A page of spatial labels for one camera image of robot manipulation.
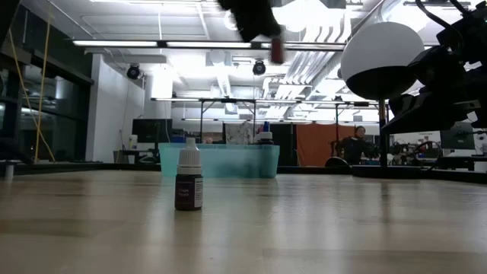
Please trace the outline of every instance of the white bottle cap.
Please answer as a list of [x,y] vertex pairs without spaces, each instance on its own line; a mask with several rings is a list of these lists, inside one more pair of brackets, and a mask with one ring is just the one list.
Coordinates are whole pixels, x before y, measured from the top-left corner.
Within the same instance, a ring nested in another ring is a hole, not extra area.
[[186,147],[180,151],[180,162],[177,166],[177,173],[188,175],[201,174],[201,159],[194,138],[187,138]]
[[263,139],[272,140],[272,132],[261,132],[259,135],[261,140]]

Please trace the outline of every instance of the person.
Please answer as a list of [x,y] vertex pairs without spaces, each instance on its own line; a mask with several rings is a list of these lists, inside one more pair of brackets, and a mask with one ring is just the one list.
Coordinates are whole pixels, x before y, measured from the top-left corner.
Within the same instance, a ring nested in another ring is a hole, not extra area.
[[337,151],[343,151],[342,158],[348,164],[360,164],[362,155],[371,148],[371,144],[364,140],[365,133],[365,127],[357,126],[353,137],[346,137],[336,145]]

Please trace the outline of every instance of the white pillar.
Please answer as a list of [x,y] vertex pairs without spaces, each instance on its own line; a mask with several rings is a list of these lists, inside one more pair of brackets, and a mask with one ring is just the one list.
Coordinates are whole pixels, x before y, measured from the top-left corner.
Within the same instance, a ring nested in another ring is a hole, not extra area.
[[171,102],[170,101],[153,101],[151,98],[164,96],[169,98],[172,96],[173,81],[170,83],[161,84],[156,75],[148,76],[145,79],[145,102],[144,102],[144,118],[145,119],[170,119],[171,118]]

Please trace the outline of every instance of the yellow cable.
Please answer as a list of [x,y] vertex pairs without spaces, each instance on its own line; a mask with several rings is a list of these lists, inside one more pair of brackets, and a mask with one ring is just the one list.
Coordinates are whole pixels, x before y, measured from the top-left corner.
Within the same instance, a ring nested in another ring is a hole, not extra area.
[[[18,77],[19,77],[20,82],[21,82],[22,91],[24,91],[24,96],[25,96],[25,99],[27,100],[27,106],[29,107],[29,110],[30,110],[30,116],[32,117],[33,123],[36,125],[36,129],[39,129],[39,125],[37,124],[37,120],[36,120],[36,118],[32,112],[32,107],[30,106],[29,95],[27,95],[27,89],[25,88],[24,79],[22,77],[21,67],[18,64],[17,51],[15,50],[15,45],[14,45],[14,37],[12,36],[12,32],[10,30],[8,30],[8,35],[10,36],[10,44],[12,46],[12,52],[14,53],[15,65],[17,66],[17,73],[18,73]],[[49,147],[49,145],[47,145],[47,142],[44,139],[44,135],[42,133],[40,133],[40,138],[42,138],[44,145],[46,145],[47,151],[51,155],[53,162],[56,162],[56,159],[54,158],[53,152],[51,151],[51,148]]]
[[39,136],[40,136],[40,127],[41,127],[41,117],[42,117],[42,107],[43,107],[43,96],[44,96],[44,81],[46,80],[46,64],[47,64],[47,50],[49,47],[49,35],[51,31],[51,12],[52,12],[52,5],[51,2],[49,3],[49,12],[47,13],[47,32],[46,32],[46,44],[44,46],[44,63],[43,63],[43,77],[40,81],[40,99],[39,99],[39,127],[37,127],[37,137],[36,137],[36,154],[34,158],[34,162],[37,163],[37,156],[39,155]]

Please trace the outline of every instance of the security camera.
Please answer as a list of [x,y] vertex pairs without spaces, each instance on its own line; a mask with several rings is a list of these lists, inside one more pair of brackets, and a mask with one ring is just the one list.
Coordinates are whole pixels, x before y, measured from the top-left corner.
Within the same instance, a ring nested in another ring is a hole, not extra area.
[[263,60],[257,60],[255,65],[253,65],[253,74],[260,76],[266,73],[266,65],[264,65]]
[[127,77],[132,80],[139,80],[144,77],[144,72],[140,69],[139,64],[130,64],[130,68],[127,70]]

